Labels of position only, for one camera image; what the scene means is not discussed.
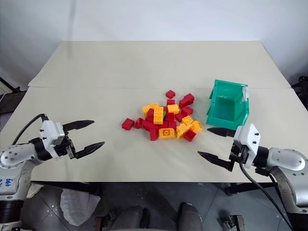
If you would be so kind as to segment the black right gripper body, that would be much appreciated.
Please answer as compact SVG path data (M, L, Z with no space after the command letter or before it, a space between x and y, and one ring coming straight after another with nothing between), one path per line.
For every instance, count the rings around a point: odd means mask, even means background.
M235 162L245 164L248 159L248 147L234 142L229 159L231 161L229 169L233 169Z

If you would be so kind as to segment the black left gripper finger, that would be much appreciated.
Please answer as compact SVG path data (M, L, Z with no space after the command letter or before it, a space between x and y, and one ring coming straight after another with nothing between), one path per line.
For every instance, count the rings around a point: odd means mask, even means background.
M81 128L85 128L91 124L93 124L94 121L93 120L78 120L78 121L74 121L71 123L67 123L63 125L63 131L65 134L68 134L69 131L74 130L74 129L81 129Z
M75 159L80 159L83 158L87 155L92 154L93 152L95 152L97 149L101 148L103 145L105 144L105 142L99 142L99 143L95 143L92 145L89 145L87 147L85 147L83 150L78 151L78 152L73 152L73 158Z

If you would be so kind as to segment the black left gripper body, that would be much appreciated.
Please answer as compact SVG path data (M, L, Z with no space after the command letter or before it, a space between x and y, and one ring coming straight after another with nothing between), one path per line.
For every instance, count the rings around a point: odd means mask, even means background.
M75 158L76 150L67 134L64 136L62 142L54 147L54 150L58 156L68 155L70 159Z

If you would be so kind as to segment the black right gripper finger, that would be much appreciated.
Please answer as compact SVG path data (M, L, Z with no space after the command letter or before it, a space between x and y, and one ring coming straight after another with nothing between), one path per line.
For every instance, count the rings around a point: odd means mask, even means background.
M228 128L208 128L207 131L223 137L234 137L236 131Z
M219 159L218 156L216 155L206 153L206 152L198 151L198 154L214 165L225 168L226 170L230 172L232 172L233 170L233 161L225 161L225 160Z

